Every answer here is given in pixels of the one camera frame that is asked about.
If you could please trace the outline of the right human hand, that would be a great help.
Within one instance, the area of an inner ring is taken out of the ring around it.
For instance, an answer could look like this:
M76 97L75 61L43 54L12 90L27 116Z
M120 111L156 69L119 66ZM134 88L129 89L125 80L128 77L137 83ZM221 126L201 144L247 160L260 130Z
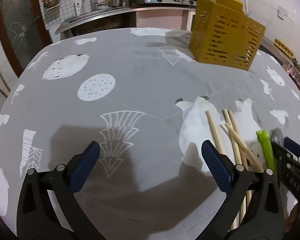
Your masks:
M285 223L283 239L300 239L300 204L297 203L291 210Z

